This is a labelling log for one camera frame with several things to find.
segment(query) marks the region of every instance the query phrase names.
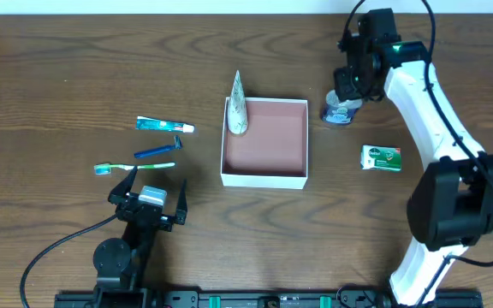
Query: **white wall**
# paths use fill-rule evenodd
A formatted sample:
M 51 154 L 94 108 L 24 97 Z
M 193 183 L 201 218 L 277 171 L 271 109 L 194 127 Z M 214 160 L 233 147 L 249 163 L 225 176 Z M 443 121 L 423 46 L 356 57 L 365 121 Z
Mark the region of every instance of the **white wall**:
M 0 14 L 331 14 L 358 0 L 0 0 Z M 492 0 L 429 0 L 435 13 L 493 13 Z M 420 0 L 367 0 L 359 12 L 391 7 L 424 13 Z

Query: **bar of soap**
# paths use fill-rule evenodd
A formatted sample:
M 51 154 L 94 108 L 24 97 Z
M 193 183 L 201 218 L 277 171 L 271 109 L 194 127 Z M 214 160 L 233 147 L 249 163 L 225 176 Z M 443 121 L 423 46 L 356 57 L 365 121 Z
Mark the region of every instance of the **bar of soap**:
M 363 145 L 360 151 L 360 167 L 393 172 L 401 171 L 401 149 L 377 145 Z

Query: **box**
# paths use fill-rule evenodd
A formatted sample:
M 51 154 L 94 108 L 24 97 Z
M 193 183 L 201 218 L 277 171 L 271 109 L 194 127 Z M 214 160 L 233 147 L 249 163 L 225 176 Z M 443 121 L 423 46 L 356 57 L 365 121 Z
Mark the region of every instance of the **box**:
M 226 98 L 220 175 L 226 187 L 302 189 L 307 181 L 307 101 L 246 98 L 248 129 L 227 128 Z

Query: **toothpaste cap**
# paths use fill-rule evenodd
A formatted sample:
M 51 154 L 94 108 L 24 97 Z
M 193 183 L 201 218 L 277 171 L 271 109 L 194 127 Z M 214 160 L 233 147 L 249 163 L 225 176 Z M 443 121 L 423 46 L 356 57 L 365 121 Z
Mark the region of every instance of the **toothpaste cap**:
M 195 126 L 184 124 L 183 129 L 184 129 L 183 130 L 184 133 L 193 133 L 193 131 L 195 130 Z

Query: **robotic arm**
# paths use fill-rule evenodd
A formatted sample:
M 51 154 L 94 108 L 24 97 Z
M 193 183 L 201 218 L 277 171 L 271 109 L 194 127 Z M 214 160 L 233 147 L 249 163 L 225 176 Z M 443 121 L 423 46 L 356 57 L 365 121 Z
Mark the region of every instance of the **robotic arm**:
M 341 101 L 387 96 L 401 112 L 418 147 L 425 173 L 407 204 L 413 238 L 389 284 L 400 305 L 435 299 L 441 279 L 460 256 L 493 230 L 493 192 L 485 178 L 455 143 L 425 88 L 428 53 L 421 42 L 402 42 L 391 9 L 372 10 L 359 18 L 359 34 L 344 33 L 347 67 L 335 71 Z M 432 91 L 453 129 L 493 179 L 493 155 L 486 155 L 461 124 L 440 87 L 433 64 Z M 458 191 L 463 181 L 469 186 Z M 436 281 L 430 290 L 425 290 Z

